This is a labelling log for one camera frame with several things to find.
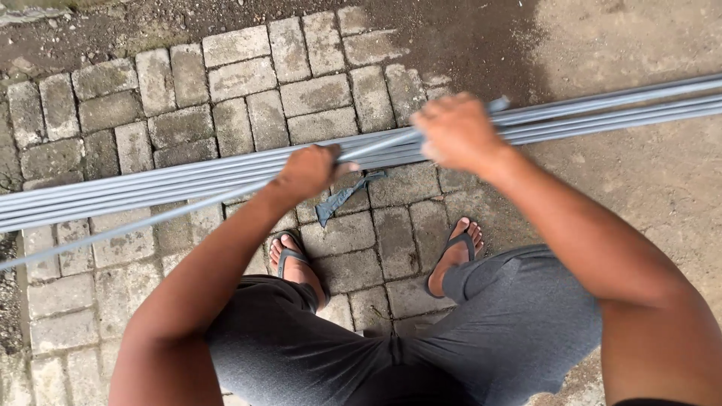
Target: bundle of steel rods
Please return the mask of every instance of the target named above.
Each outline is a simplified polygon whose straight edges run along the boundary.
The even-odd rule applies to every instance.
[[[551,118],[574,116],[718,87],[722,87],[722,74],[497,112],[492,114],[492,121],[499,127],[500,134],[511,144],[528,144],[722,113],[722,94],[717,94],[548,121]],[[362,169],[374,169],[424,160],[419,153],[421,142],[421,134],[406,128],[317,144],[339,143],[344,151],[339,162],[353,160],[359,163]],[[127,228],[130,227],[132,229],[145,227],[206,205],[252,193],[283,168],[292,151],[304,146],[255,152],[2,196],[0,197],[0,232],[214,196],[206,201],[151,217],[135,225],[109,230],[93,236],[92,239],[97,241],[126,233]],[[65,249],[91,242],[93,241],[78,241],[73,247],[65,247]]]

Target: flip-flop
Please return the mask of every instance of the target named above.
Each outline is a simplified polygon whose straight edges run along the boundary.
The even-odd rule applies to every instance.
[[[309,265],[309,267],[310,267],[310,261],[308,260],[308,257],[305,254],[306,250],[303,248],[303,244],[298,239],[298,237],[296,237],[293,233],[291,233],[289,231],[281,231],[280,233],[273,236],[273,239],[271,239],[271,242],[273,242],[274,240],[281,241],[282,236],[289,236],[293,240],[293,242],[296,244],[298,249],[301,250],[301,252],[293,251],[292,249],[286,248],[285,246],[283,247],[283,249],[281,250],[281,253],[278,257],[278,269],[276,269],[276,271],[278,272],[278,277],[281,279],[283,279],[283,269],[286,266],[286,258],[289,256],[292,258],[298,259],[299,261],[303,262],[304,264]],[[329,304],[329,301],[331,300],[331,292],[323,283],[321,283],[321,289],[323,291],[323,295],[325,296],[326,304]]]
[[[428,275],[426,275],[426,281],[424,282],[424,290],[426,293],[431,296],[434,299],[443,299],[445,296],[436,296],[435,294],[431,293],[431,289],[429,289],[429,278],[431,278],[431,274],[434,273],[434,269],[436,269],[437,265],[439,265],[439,261],[444,257],[444,254],[446,254],[446,250],[448,250],[451,246],[456,245],[457,243],[464,242],[466,244],[466,249],[469,251],[469,261],[474,261],[474,257],[476,254],[474,253],[474,240],[471,238],[469,233],[467,231],[469,230],[469,227],[471,227],[471,224],[474,222],[472,219],[469,218],[469,225],[464,228],[464,231],[459,234],[458,236],[452,238],[451,234],[456,229],[456,224],[458,224],[459,220],[454,222],[454,224],[451,226],[449,231],[446,233],[446,237],[444,238],[447,240],[446,245],[444,246],[444,249],[441,251],[441,255],[439,256],[439,259],[436,261],[436,264],[434,264],[434,267],[431,269],[431,272],[429,272]]]

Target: gray sweatpants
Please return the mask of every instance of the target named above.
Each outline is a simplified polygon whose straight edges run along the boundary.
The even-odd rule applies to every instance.
[[[206,340],[221,386],[253,406],[343,405],[375,372],[430,364],[484,406],[557,392],[601,339],[594,298],[545,245],[449,269],[458,307],[421,337],[364,338],[310,312],[310,288],[244,277]]]

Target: man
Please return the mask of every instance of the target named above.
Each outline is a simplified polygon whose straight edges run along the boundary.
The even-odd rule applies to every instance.
[[[355,169],[305,148],[133,315],[110,404],[221,405],[220,381],[253,406],[522,405],[601,338],[608,405],[722,405],[722,333],[669,258],[506,144],[470,95],[412,120],[429,159],[492,184],[548,248],[477,258],[480,229],[459,219],[426,286],[456,310],[421,337],[360,337],[314,316],[329,297],[288,233],[269,252],[280,278],[241,277],[286,211]]]

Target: hand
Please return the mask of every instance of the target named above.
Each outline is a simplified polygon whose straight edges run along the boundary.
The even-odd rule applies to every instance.
[[[482,102],[469,93],[432,100],[411,122],[426,136],[424,156],[481,178],[491,174],[505,151],[515,151],[499,137]]]
[[[294,151],[275,182],[283,188],[286,196],[297,203],[318,196],[345,173],[359,170],[356,163],[336,166],[340,154],[341,146],[338,144],[328,147],[311,145]]]

